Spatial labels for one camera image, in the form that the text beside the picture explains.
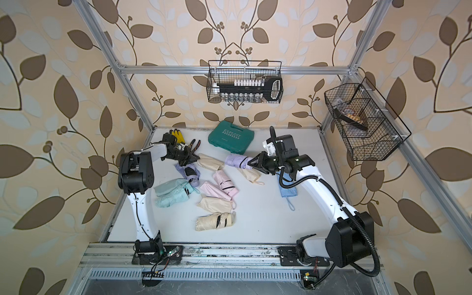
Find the lilac umbrella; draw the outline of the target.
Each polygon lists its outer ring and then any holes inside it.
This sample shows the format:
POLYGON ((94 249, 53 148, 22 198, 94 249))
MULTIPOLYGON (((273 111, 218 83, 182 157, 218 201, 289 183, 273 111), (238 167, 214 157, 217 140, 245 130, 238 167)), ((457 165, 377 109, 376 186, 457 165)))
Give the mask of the lilac umbrella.
POLYGON ((253 158, 249 156, 239 155, 239 154, 230 154, 226 157, 225 164, 230 167, 235 167, 243 170, 252 170, 248 162, 253 158))
POLYGON ((180 166, 179 163, 176 163, 175 168, 186 180, 188 180, 192 187, 197 188, 200 186, 200 172, 193 163, 185 166, 180 166))

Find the mint green umbrella sleeve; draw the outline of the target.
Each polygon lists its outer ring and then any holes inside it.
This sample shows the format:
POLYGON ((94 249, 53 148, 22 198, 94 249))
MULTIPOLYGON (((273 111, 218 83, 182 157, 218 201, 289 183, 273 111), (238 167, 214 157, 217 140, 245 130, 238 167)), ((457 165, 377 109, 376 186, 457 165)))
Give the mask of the mint green umbrella sleeve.
POLYGON ((165 194, 179 194, 181 191, 184 191, 189 182, 186 179, 178 178, 173 179, 168 182, 159 184, 154 187, 154 191, 157 196, 162 196, 165 194))

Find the pink sleeved umbrella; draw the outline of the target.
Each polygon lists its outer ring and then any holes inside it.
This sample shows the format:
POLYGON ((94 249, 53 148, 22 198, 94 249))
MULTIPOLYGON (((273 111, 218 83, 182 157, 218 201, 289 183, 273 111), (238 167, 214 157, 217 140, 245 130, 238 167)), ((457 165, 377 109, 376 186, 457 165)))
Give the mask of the pink sleeved umbrella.
POLYGON ((233 181, 223 170, 216 171, 213 174, 213 179, 216 181, 222 192, 226 193, 230 198, 235 197, 239 193, 239 190, 236 188, 233 181))

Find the cream umbrella sleeve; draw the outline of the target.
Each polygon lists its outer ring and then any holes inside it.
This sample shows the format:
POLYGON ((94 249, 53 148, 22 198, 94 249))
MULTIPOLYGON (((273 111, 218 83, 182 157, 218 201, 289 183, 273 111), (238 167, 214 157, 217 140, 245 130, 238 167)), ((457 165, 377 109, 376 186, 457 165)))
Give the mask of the cream umbrella sleeve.
POLYGON ((197 206, 210 213, 231 213, 236 208, 233 201, 216 197, 203 197, 197 206))

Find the cream bare umbrella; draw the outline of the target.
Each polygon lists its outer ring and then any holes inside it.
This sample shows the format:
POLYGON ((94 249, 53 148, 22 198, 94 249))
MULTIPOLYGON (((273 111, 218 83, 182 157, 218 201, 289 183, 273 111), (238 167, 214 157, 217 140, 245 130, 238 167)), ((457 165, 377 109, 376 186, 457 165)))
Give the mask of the cream bare umbrella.
POLYGON ((235 220, 235 213, 214 213, 212 215, 199 217, 195 223, 195 230, 201 232, 223 229, 233 226, 235 220))

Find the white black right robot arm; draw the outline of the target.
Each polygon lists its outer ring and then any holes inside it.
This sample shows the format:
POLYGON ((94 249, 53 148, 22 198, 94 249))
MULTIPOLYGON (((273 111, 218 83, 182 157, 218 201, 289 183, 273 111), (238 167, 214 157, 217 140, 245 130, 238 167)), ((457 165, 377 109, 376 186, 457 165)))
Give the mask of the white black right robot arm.
POLYGON ((300 264, 311 258, 325 258, 331 267, 352 266, 359 273, 376 277, 381 260, 374 242, 374 220, 345 201, 322 176, 315 162, 300 155, 291 135, 277 136, 274 127, 263 143, 264 151, 248 162, 266 175, 276 175, 279 186, 290 190, 302 186, 318 205, 331 226, 326 237, 315 234, 296 242, 300 264))

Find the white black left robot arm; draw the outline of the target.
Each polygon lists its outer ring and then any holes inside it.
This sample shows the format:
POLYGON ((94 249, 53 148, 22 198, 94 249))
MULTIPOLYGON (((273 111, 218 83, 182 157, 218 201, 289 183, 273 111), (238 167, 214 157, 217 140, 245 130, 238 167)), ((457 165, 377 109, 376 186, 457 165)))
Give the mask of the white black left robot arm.
POLYGON ((120 156, 118 185, 127 195, 136 222, 136 247, 140 251, 156 251, 161 243, 160 233, 151 208, 153 197, 161 208, 188 200, 190 194, 200 185, 200 172, 194 163, 200 157, 195 155, 193 144, 187 145, 180 130, 163 134, 161 141, 151 142, 137 151, 120 156), (182 178, 172 179, 154 185, 156 160, 176 161, 176 170, 182 178))

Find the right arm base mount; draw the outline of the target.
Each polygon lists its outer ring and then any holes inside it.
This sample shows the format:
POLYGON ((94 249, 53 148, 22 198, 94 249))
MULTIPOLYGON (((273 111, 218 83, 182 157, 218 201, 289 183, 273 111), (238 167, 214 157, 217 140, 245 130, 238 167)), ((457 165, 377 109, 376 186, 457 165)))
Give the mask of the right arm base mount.
POLYGON ((316 234, 299 238, 296 241, 295 246, 278 247, 277 251, 280 256, 280 264, 285 267, 288 267, 288 266, 328 267, 330 266, 330 261, 328 258, 322 258, 319 256, 311 257, 307 254, 307 252, 303 248, 302 242, 305 241, 305 239, 314 237, 314 236, 316 236, 316 234))

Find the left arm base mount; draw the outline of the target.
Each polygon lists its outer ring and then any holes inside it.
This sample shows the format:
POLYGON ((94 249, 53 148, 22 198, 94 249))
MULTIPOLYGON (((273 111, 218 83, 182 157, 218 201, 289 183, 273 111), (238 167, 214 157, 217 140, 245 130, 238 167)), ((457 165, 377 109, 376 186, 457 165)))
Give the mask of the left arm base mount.
POLYGON ((133 265, 156 265, 170 261, 181 261, 184 247, 164 245, 159 231, 155 238, 148 241, 136 240, 133 250, 133 265))

